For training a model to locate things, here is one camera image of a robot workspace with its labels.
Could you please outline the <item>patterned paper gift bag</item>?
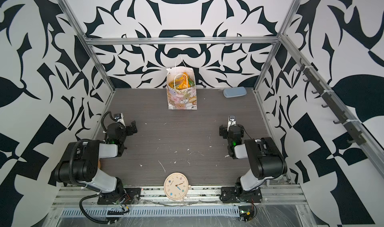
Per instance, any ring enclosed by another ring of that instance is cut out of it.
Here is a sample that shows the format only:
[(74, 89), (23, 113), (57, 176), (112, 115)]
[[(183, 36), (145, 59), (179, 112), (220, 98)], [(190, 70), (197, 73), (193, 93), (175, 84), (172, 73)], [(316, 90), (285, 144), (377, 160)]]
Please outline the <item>patterned paper gift bag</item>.
[[(197, 110), (197, 85), (194, 70), (187, 67), (180, 57), (181, 66), (177, 63), (172, 68), (167, 68), (166, 90), (169, 110)], [(183, 90), (175, 90), (169, 86), (177, 74), (186, 73), (189, 76), (190, 87)]]

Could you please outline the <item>yellow snack packet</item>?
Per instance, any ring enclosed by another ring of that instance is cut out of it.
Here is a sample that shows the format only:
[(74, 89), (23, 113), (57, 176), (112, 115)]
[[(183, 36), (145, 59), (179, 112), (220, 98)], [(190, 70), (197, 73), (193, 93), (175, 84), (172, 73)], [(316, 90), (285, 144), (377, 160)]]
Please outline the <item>yellow snack packet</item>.
[(169, 86), (175, 90), (183, 90), (190, 87), (189, 76), (186, 73), (177, 74)]

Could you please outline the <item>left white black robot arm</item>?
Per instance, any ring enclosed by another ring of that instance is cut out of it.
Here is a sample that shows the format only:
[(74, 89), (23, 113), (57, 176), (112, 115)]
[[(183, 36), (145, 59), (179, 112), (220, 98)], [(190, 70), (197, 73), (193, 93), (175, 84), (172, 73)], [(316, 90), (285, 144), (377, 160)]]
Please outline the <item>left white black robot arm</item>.
[(137, 132), (135, 121), (129, 126), (115, 122), (107, 127), (104, 141), (80, 140), (69, 143), (55, 168), (55, 180), (99, 193), (99, 205), (130, 204), (135, 191), (127, 191), (121, 179), (102, 171), (99, 160), (121, 157), (127, 149), (124, 146), (126, 138)]

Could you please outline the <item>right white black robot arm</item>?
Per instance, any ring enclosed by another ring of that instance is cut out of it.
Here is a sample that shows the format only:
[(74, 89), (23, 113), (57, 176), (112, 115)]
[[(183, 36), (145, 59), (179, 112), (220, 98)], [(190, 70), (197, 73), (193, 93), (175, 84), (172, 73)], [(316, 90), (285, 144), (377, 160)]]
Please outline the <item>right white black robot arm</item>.
[(220, 126), (219, 135), (228, 141), (228, 153), (234, 160), (247, 159), (250, 169), (239, 177), (234, 187), (222, 187), (223, 203), (260, 203), (260, 186), (277, 179), (288, 171), (287, 164), (270, 137), (242, 140), (245, 130), (241, 125)]

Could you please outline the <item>blue-grey glasses case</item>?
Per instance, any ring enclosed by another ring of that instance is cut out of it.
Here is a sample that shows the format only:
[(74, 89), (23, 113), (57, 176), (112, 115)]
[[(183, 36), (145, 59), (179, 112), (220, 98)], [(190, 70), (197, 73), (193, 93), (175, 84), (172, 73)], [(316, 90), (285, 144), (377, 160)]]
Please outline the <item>blue-grey glasses case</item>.
[(245, 87), (231, 87), (223, 90), (223, 95), (225, 98), (235, 98), (245, 96), (247, 94), (247, 90)]

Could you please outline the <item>round beige wall clock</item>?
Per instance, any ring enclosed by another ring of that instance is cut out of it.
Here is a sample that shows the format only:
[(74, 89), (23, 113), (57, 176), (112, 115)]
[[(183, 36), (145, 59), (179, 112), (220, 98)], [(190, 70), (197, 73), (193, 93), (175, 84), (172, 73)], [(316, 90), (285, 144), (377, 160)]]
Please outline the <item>round beige wall clock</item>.
[(182, 173), (172, 173), (164, 182), (164, 193), (172, 201), (182, 201), (187, 196), (189, 188), (189, 181)]

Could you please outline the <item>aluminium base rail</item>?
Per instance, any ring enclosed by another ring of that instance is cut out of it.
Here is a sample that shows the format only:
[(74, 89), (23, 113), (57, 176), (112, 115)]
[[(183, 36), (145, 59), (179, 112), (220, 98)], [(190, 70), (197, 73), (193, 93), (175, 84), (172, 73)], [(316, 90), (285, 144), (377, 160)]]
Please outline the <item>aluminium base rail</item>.
[(110, 205), (91, 191), (60, 189), (45, 227), (314, 227), (298, 185), (262, 185), (240, 201), (231, 186), (128, 186)]

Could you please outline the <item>black wall hook rack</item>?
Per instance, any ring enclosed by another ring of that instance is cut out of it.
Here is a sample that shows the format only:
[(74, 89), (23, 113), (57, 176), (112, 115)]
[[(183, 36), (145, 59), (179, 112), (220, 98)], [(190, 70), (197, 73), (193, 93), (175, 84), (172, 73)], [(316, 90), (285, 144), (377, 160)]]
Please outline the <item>black wall hook rack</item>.
[(329, 108), (335, 117), (337, 118), (333, 123), (335, 125), (342, 125), (351, 136), (350, 140), (347, 140), (349, 144), (357, 144), (359, 146), (365, 144), (367, 140), (363, 136), (363, 131), (358, 127), (358, 120), (354, 118), (347, 111), (347, 107), (342, 103), (336, 93), (331, 90), (331, 87), (323, 80), (318, 74), (316, 68), (313, 66), (306, 65), (303, 59), (300, 58), (300, 68), (298, 72), (302, 72), (306, 79), (304, 82), (309, 82), (315, 88), (312, 92), (323, 99), (325, 104), (322, 108)]

